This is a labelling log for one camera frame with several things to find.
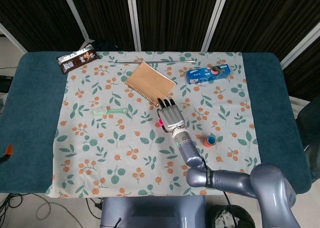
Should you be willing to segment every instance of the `floral tablecloth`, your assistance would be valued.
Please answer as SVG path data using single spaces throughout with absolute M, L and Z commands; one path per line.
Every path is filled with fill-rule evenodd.
M 158 123 L 156 107 L 125 85 L 138 64 L 177 83 L 169 94 L 179 106 L 191 138 L 213 170 L 250 173 L 260 163 L 242 54 L 240 52 L 100 52 L 100 59 L 68 73 L 53 143 L 50 197 L 220 195 L 189 187 L 188 167 L 171 135 Z M 173 61 L 193 60 L 194 63 Z M 186 84 L 190 69 L 228 64 L 228 78 Z M 128 114 L 93 116 L 98 107 Z M 217 144 L 207 148 L 210 134 Z

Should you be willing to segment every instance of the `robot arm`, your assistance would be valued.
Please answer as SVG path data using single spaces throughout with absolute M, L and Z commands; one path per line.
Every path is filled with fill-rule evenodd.
M 186 181 L 191 187 L 207 187 L 224 192 L 255 198 L 261 209 L 264 228 L 299 228 L 291 207 L 295 204 L 296 193 L 290 183 L 273 164 L 259 164 L 252 169 L 251 175 L 229 170 L 210 170 L 185 126 L 175 102 L 158 99 L 161 109 L 157 110 L 162 120 L 162 129 L 172 133 L 181 156 L 187 166 L 191 167 Z

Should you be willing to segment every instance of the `teal padded surface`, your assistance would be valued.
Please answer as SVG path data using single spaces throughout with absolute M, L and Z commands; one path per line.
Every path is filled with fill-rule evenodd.
M 0 118 L 0 149 L 14 145 L 13 156 L 0 165 L 0 192 L 44 193 L 51 184 L 67 80 L 56 57 L 65 54 L 30 52 L 19 62 Z M 304 193 L 311 187 L 310 171 L 280 63 L 272 53 L 242 56 L 261 161 L 279 166 L 295 192 Z

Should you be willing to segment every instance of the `black curtain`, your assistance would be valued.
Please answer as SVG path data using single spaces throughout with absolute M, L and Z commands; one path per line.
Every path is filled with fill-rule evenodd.
M 306 101 L 320 95 L 320 37 L 284 70 L 288 93 Z
M 136 0 L 143 51 L 200 51 L 216 0 Z
M 66 0 L 0 0 L 0 23 L 28 51 L 76 51 L 85 41 Z
M 272 52 L 282 60 L 320 21 L 320 0 L 226 0 L 213 52 Z
M 128 0 L 73 0 L 90 39 L 134 51 Z

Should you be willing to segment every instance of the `brown notebook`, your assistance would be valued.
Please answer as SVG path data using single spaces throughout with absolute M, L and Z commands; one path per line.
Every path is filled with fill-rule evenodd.
M 176 86 L 176 83 L 142 62 L 125 81 L 129 87 L 158 106 L 157 98 L 164 99 Z

